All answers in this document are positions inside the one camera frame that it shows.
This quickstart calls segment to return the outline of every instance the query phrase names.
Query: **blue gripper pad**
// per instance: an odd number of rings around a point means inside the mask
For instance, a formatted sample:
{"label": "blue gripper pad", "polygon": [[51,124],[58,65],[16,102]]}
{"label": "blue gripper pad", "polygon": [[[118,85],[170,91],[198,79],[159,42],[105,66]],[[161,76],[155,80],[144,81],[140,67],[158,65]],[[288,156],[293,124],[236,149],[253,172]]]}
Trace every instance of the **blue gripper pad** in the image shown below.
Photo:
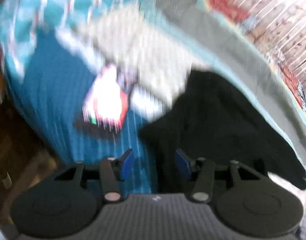
{"label": "blue gripper pad", "polygon": [[128,149],[121,158],[118,159],[120,166],[120,180],[124,181],[131,173],[134,166],[135,155],[132,149]]}
{"label": "blue gripper pad", "polygon": [[181,150],[176,150],[175,166],[184,179],[192,179],[191,160]]}

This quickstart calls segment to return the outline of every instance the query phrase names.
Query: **white cloth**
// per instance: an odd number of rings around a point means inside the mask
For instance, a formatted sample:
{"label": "white cloth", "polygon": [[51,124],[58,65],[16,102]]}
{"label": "white cloth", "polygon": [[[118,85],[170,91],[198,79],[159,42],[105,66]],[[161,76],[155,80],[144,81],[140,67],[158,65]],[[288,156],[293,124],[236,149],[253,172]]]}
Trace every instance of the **white cloth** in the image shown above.
{"label": "white cloth", "polygon": [[79,25],[77,32],[90,38],[107,57],[138,69],[140,85],[167,106],[185,90],[192,64],[209,68],[183,45],[145,22],[136,4],[111,11],[89,25]]}
{"label": "white cloth", "polygon": [[284,189],[286,189],[287,191],[291,192],[293,195],[297,196],[298,199],[301,201],[302,205],[303,205],[303,218],[302,218],[302,222],[301,225],[303,225],[303,223],[305,223],[305,219],[306,219],[306,189],[305,190],[301,190],[298,189],[296,186],[292,185],[290,182],[288,182],[285,179],[282,179],[280,176],[270,173],[268,172],[269,178],[276,184],[278,184],[280,187],[283,187]]}

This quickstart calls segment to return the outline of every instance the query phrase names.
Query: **red pattern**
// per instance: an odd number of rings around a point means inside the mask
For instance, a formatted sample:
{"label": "red pattern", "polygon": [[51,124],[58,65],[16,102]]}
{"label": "red pattern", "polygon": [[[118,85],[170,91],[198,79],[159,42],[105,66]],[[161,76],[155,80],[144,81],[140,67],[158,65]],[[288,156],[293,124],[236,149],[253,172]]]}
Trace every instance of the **red pattern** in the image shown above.
{"label": "red pattern", "polygon": [[240,23],[250,16],[243,8],[234,5],[231,0],[207,0],[213,10],[221,12],[235,23]]}
{"label": "red pattern", "polygon": [[[250,16],[250,14],[242,7],[238,7],[233,4],[231,0],[206,0],[210,7],[224,14],[229,20],[238,24],[244,21]],[[302,106],[302,98],[298,92],[299,80],[296,76],[289,70],[285,63],[280,66],[281,77],[283,82],[289,88],[297,102]]]}
{"label": "red pattern", "polygon": [[287,64],[283,63],[280,67],[283,82],[287,85],[298,104],[302,107],[303,100],[298,92],[299,80],[288,68]]}

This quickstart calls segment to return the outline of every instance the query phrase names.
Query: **teal patterned fabric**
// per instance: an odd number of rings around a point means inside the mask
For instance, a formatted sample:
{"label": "teal patterned fabric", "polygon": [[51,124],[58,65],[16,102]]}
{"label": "teal patterned fabric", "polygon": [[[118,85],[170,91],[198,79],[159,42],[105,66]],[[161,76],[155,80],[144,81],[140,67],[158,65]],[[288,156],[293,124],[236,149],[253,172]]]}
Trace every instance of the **teal patterned fabric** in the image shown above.
{"label": "teal patterned fabric", "polygon": [[37,43],[36,26],[74,27],[131,1],[143,0],[3,0],[0,44],[9,73],[23,80]]}

